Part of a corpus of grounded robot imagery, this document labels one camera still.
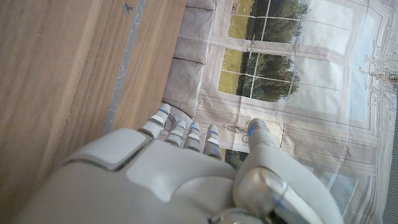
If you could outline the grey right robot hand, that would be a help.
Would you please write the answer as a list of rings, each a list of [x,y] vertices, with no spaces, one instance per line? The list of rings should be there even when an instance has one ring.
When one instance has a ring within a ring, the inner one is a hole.
[[[342,223],[329,190],[284,153],[266,124],[248,125],[238,170],[221,159],[217,127],[159,134],[163,104],[138,130],[113,131],[71,154],[14,223]]]

